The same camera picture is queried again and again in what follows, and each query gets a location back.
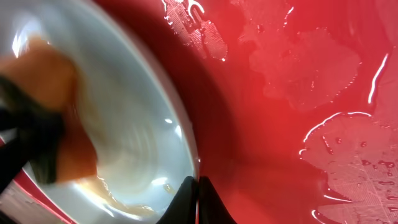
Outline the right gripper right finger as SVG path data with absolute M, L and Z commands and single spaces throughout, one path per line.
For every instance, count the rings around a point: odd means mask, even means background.
M 237 224 L 229 214 L 216 189 L 208 177 L 199 180 L 198 192 L 199 224 Z

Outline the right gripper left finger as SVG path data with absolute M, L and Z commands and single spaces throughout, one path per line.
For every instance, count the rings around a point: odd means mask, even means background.
M 188 176 L 157 224 L 195 224 L 196 206 L 197 180 Z

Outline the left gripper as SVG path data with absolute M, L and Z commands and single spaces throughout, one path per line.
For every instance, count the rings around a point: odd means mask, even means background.
M 55 183 L 62 115 L 41 106 L 6 78 L 1 78 L 1 101 L 1 131 L 15 131 L 1 146 L 1 191 L 27 163 L 37 182 Z

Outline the orange green sponge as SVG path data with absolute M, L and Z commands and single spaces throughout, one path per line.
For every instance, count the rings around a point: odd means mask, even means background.
M 1 78 L 62 115 L 55 183 L 95 176 L 95 149 L 76 111 L 78 70 L 74 63 L 45 41 L 32 39 L 19 56 L 1 57 Z

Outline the white plate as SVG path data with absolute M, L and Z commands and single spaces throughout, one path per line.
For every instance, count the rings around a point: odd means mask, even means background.
M 186 112 L 142 42 L 91 1 L 2 1 L 1 52 L 39 36 L 82 72 L 77 112 L 97 174 L 39 190 L 76 223 L 155 223 L 196 176 Z

